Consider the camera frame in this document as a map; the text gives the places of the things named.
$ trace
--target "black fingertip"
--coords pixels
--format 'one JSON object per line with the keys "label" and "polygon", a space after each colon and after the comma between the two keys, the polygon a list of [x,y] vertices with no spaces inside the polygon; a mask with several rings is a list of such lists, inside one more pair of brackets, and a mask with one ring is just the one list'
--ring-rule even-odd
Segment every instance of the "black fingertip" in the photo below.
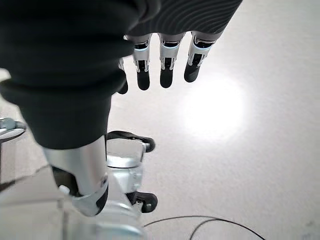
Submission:
{"label": "black fingertip", "polygon": [[128,92],[128,82],[127,82],[127,80],[125,80],[124,85],[122,86],[120,91],[118,91],[118,93],[119,94],[126,94],[127,92]]}
{"label": "black fingertip", "polygon": [[188,83],[192,83],[194,82],[197,77],[198,77],[198,73],[199,73],[200,67],[193,64],[192,66],[190,66],[188,63],[185,66],[185,71],[184,71],[184,79],[188,82]]}
{"label": "black fingertip", "polygon": [[141,70],[136,73],[136,76],[139,88],[143,91],[147,90],[150,86],[149,71]]}
{"label": "black fingertip", "polygon": [[167,89],[172,84],[173,79],[173,70],[170,70],[169,68],[165,68],[164,70],[161,69],[160,73],[160,84],[163,88]]}

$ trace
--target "robotic hand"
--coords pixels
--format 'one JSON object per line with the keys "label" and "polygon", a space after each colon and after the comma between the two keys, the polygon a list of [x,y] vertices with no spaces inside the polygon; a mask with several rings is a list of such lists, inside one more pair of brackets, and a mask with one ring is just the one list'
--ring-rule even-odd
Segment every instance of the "robotic hand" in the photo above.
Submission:
{"label": "robotic hand", "polygon": [[133,53],[147,90],[152,33],[160,84],[170,87],[181,40],[191,31],[184,79],[193,82],[242,0],[4,0],[0,93],[19,106],[58,186],[86,216],[108,198],[107,125],[112,94],[128,90],[122,57]]}

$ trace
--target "black arm cover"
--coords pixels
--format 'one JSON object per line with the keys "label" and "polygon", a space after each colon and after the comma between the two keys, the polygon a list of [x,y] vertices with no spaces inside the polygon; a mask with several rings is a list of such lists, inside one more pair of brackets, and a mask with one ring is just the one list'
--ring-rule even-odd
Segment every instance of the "black arm cover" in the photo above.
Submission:
{"label": "black arm cover", "polygon": [[125,73],[123,39],[153,32],[218,33],[241,0],[1,0],[0,93],[19,106],[35,140],[50,149],[87,145],[107,131],[111,95]]}

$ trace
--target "white floor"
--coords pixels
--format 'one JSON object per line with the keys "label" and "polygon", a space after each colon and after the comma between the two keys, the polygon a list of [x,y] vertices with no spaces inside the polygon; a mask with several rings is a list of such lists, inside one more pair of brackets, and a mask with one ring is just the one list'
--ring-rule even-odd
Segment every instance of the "white floor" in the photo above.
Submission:
{"label": "white floor", "polygon": [[[320,240],[319,10],[317,0],[245,0],[194,83],[183,79],[189,33],[169,89],[159,82],[157,35],[149,90],[138,89],[132,58],[124,60],[129,91],[113,97],[109,131],[156,140],[145,156],[141,190],[159,203],[144,223],[210,215],[268,240]],[[15,107],[0,104],[1,117],[19,118]],[[3,149],[7,179],[45,164],[30,135]],[[150,226],[149,239],[186,240],[202,219],[177,221]],[[194,239],[258,238],[212,222]]]}

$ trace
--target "black fabric sleeve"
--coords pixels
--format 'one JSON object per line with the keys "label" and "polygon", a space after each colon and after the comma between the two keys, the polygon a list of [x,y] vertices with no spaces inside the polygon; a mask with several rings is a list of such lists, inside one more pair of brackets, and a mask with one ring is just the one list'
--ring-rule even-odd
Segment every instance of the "black fabric sleeve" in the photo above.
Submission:
{"label": "black fabric sleeve", "polygon": [[87,145],[107,131],[111,95],[123,85],[123,36],[138,23],[132,0],[2,0],[0,93],[19,106],[50,149]]}

